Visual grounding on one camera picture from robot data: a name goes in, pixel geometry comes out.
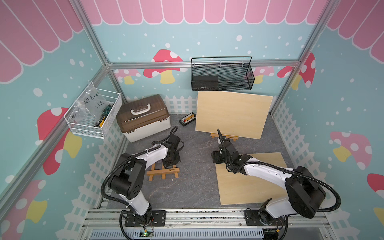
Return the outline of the plywood board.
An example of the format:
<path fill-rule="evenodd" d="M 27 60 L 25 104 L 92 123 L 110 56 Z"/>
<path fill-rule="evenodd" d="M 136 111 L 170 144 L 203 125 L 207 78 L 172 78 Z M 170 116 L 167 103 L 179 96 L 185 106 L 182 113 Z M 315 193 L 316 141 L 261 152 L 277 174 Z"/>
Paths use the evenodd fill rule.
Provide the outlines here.
<path fill-rule="evenodd" d="M 199 92 L 196 131 L 261 139 L 273 97 L 233 93 Z"/>
<path fill-rule="evenodd" d="M 287 196 L 283 188 L 258 177 L 233 174 L 225 164 L 216 164 L 220 203 L 222 206 L 251 205 L 263 203 L 268 199 Z"/>

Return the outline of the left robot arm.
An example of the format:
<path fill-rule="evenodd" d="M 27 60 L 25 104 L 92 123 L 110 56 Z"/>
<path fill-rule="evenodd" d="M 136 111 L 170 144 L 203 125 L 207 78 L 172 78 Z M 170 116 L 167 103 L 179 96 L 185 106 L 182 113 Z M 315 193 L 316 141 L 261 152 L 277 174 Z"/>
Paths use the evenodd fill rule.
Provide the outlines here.
<path fill-rule="evenodd" d="M 181 161 L 183 148 L 179 147 L 181 139 L 176 136 L 177 129 L 177 126 L 173 127 L 165 139 L 152 142 L 150 149 L 134 155 L 122 154 L 117 166 L 102 183 L 103 198 L 129 207 L 135 222 L 142 226 L 149 225 L 154 218 L 151 204 L 142 193 L 146 169 L 159 161 L 166 169 Z"/>

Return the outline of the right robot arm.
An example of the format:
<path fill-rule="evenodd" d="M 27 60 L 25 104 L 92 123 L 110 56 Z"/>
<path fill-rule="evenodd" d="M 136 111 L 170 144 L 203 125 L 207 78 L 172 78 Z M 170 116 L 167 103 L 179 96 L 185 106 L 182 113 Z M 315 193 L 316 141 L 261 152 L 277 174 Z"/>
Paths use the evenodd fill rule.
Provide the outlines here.
<path fill-rule="evenodd" d="M 259 221 L 269 226 L 280 217 L 300 215 L 312 219 L 316 213 L 338 210 L 342 199 L 330 185 L 320 181 L 305 167 L 278 167 L 250 155 L 239 154 L 233 143 L 218 132 L 219 150 L 212 152 L 215 164 L 225 164 L 228 172 L 257 177 L 281 187 L 284 198 L 267 199 L 257 211 Z"/>

